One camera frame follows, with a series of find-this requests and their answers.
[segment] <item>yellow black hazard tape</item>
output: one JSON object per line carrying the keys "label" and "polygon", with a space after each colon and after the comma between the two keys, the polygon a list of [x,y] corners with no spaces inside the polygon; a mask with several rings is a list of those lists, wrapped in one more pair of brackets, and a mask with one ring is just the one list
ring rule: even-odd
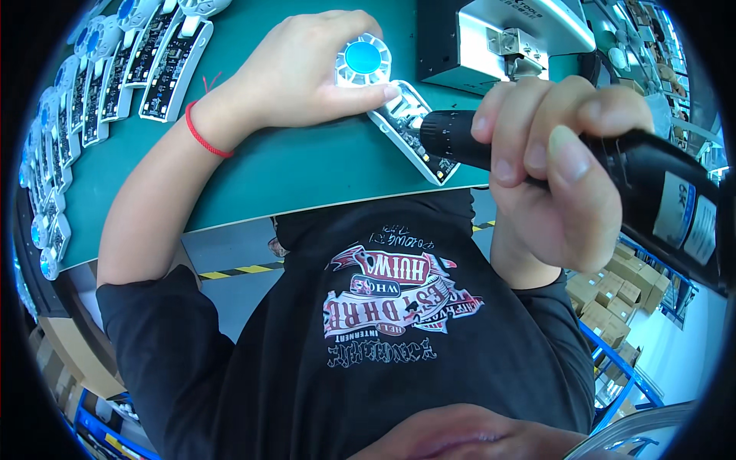
{"label": "yellow black hazard tape", "polygon": [[[478,225],[473,225],[473,232],[477,232],[478,230],[484,230],[489,227],[493,227],[495,225],[496,225],[495,220],[492,220],[490,222],[482,222]],[[239,266],[231,270],[219,270],[217,272],[200,273],[199,279],[202,281],[219,280],[220,278],[229,278],[229,277],[238,276],[238,275],[248,275],[251,273],[270,272],[272,270],[281,270],[281,269],[283,269],[283,261],[277,261],[277,262],[271,262],[271,263],[262,263],[259,265]]]}
{"label": "yellow black hazard tape", "polygon": [[473,225],[473,232],[477,232],[478,230],[485,230],[488,227],[495,227],[495,226],[496,226],[495,220],[488,221],[488,222],[482,222],[478,225]]}

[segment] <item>gray floor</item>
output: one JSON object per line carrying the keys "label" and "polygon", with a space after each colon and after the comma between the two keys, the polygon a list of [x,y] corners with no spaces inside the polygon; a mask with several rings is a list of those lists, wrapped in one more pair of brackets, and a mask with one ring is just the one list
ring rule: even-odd
{"label": "gray floor", "polygon": [[[488,190],[473,190],[472,193],[475,198],[475,223],[495,220],[496,205]],[[483,250],[486,258],[492,235],[492,227],[473,234],[473,241]],[[182,237],[182,242],[194,269],[197,273],[205,273],[280,260],[267,247],[274,236],[271,220],[259,219],[190,233]],[[217,307],[223,334],[237,341],[250,314],[276,283],[281,272],[273,270],[202,282],[202,292]]]}

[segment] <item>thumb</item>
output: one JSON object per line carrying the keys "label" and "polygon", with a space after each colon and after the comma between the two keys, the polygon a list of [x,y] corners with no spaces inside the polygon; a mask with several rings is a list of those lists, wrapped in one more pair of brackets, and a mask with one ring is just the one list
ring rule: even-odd
{"label": "thumb", "polygon": [[568,268],[594,272],[611,259],[621,229],[618,190],[591,151],[568,127],[549,139],[547,178],[562,215]]}
{"label": "thumb", "polygon": [[335,86],[331,89],[325,101],[331,118],[341,118],[377,109],[399,95],[399,88],[392,85],[371,85],[360,88]]}

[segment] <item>left hand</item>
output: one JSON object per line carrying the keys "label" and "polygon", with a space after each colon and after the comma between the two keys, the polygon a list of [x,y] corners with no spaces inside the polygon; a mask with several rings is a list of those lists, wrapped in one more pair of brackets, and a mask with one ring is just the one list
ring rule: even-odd
{"label": "left hand", "polygon": [[[526,77],[498,83],[473,119],[473,137],[491,144],[489,188],[524,249],[544,264],[581,272],[610,260],[621,227],[621,199],[578,135],[654,131],[643,97],[582,77],[559,84]],[[549,182],[550,192],[524,183]]]}
{"label": "left hand", "polygon": [[364,32],[383,37],[376,20],[361,10],[284,19],[228,81],[202,100],[204,107],[206,99],[216,99],[215,112],[224,114],[218,122],[227,125],[227,132],[218,135],[235,132],[239,142],[260,128],[311,126],[373,110],[398,96],[396,87],[385,84],[335,85],[337,53]]}

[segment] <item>electric screwdriver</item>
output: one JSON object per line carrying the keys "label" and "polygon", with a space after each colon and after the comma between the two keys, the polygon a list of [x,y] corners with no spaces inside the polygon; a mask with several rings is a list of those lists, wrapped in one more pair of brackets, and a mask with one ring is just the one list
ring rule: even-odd
{"label": "electric screwdriver", "polygon": [[[430,155],[491,170],[491,146],[470,134],[474,110],[436,110],[420,127]],[[621,230],[685,277],[718,288],[715,251],[718,186],[674,145],[642,130],[617,138],[581,135],[621,196]],[[549,190],[547,181],[526,183]]]}

